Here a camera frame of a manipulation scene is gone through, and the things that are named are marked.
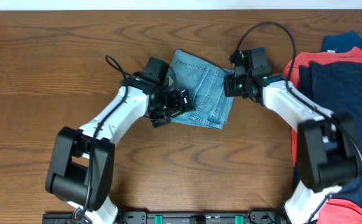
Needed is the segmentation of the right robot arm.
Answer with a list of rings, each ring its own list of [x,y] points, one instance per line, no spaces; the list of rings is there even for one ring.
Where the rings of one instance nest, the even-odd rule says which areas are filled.
[[[297,133],[295,167],[300,180],[282,208],[253,209],[250,223],[312,223],[325,203],[352,180],[362,182],[362,155],[354,119],[308,99],[289,77],[274,74],[265,48],[235,50],[227,97],[249,98],[278,114]]]

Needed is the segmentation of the light blue denim jeans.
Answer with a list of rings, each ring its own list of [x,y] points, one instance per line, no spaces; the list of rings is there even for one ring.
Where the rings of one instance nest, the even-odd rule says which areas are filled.
[[[175,78],[175,88],[188,91],[193,109],[172,121],[223,129],[233,105],[233,98],[225,96],[224,82],[225,76],[232,74],[233,70],[218,67],[183,50],[176,50],[167,75]]]

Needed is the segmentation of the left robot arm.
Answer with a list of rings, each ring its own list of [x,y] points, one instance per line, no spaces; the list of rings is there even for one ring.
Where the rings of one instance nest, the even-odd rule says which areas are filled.
[[[175,89],[167,62],[151,57],[129,74],[112,56],[105,60],[123,76],[117,95],[88,123],[58,132],[45,181],[46,191],[74,211],[45,214],[43,223],[116,223],[119,209],[109,197],[115,146],[139,118],[158,128],[193,108],[188,91]]]

